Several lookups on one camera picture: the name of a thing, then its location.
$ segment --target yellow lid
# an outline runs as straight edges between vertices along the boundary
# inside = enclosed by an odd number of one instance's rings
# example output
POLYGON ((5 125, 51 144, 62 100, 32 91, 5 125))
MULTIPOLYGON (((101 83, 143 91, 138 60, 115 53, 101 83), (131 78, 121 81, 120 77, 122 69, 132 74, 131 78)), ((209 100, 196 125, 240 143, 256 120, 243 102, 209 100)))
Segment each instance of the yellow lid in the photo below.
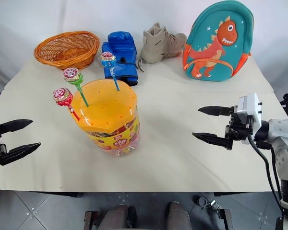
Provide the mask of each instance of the yellow lid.
POLYGON ((89 107, 78 91, 74 94, 72 107, 80 120, 72 116, 83 131, 112 133, 135 118, 135 92, 123 81, 117 83, 120 91, 117 91, 113 79, 95 80, 84 85, 82 91, 89 107))

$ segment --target blue lollipop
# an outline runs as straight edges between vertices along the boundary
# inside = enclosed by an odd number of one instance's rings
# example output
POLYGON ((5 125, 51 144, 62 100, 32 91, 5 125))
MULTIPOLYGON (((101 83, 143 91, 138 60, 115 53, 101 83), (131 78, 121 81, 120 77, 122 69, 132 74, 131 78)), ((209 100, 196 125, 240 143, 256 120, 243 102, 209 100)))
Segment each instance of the blue lollipop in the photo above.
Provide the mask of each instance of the blue lollipop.
POLYGON ((116 57, 113 54, 111 54, 110 52, 103 52, 101 54, 100 59, 101 59, 102 66, 110 70, 110 73, 111 73, 111 76, 115 82, 116 88, 118 91, 120 91, 119 85, 117 84, 117 81, 115 78, 115 73, 113 71, 115 64, 116 64, 116 57))

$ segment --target orange dinosaur print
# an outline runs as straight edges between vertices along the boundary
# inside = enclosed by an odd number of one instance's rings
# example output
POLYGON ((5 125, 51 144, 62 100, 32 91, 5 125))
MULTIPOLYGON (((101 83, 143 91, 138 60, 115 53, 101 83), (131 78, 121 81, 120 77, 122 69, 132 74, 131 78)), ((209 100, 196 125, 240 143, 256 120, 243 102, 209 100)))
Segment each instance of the orange dinosaur print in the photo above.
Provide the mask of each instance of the orange dinosaur print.
MULTIPOLYGON (((225 19, 225 22, 220 22, 218 29, 215 30, 216 36, 211 35, 211 40, 213 43, 208 43, 207 47, 204 46, 203 51, 200 48, 198 51, 195 51, 190 47, 189 56, 196 60, 199 58, 204 59, 214 59, 219 60, 222 55, 225 55, 225 50, 222 46, 232 46, 237 40, 237 31, 236 24, 234 21, 230 20, 228 16, 225 19)), ((192 76, 194 78, 201 78, 203 75, 200 72, 200 69, 206 67, 204 71, 204 75, 206 77, 210 77, 210 71, 212 71, 216 65, 217 61, 209 61, 203 60, 194 63, 194 67, 192 69, 192 76)))

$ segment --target wicker basket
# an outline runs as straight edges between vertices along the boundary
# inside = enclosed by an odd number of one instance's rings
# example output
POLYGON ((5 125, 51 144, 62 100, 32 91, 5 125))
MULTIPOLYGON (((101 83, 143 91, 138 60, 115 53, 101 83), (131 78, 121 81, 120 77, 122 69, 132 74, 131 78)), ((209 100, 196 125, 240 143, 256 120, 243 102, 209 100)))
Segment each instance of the wicker basket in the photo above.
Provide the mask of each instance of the wicker basket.
POLYGON ((94 60, 99 40, 91 32, 74 31, 50 37, 34 49, 35 58, 59 69, 84 69, 94 60))

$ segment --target beige boot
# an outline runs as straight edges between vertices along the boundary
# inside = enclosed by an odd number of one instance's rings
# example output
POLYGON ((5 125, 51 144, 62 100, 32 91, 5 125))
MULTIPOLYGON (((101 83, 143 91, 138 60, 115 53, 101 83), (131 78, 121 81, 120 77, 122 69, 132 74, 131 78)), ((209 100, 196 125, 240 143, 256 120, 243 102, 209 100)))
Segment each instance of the beige boot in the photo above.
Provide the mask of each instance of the beige boot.
POLYGON ((187 36, 184 34, 169 34, 165 27, 155 23, 148 31, 144 30, 141 58, 148 63, 156 63, 162 58, 171 58, 179 55, 187 36))

